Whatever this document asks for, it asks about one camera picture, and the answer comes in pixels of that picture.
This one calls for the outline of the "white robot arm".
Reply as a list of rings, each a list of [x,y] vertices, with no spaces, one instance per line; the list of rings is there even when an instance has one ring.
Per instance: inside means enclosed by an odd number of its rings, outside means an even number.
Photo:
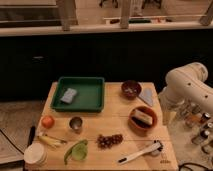
[[[208,70],[200,62],[174,68],[166,74],[166,86],[158,94],[164,125],[169,123],[171,112],[178,111],[187,101],[213,114],[213,88],[205,84],[207,78]]]

